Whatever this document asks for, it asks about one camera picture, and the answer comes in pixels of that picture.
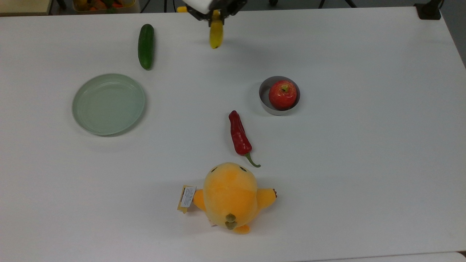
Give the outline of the dark robot gripper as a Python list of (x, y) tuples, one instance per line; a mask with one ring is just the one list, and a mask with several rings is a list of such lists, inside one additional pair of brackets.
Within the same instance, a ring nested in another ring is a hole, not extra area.
[(190, 0), (189, 14), (197, 20), (206, 20), (211, 28), (213, 12), (220, 12), (220, 21), (224, 25), (225, 18), (235, 16), (245, 5), (246, 0)]

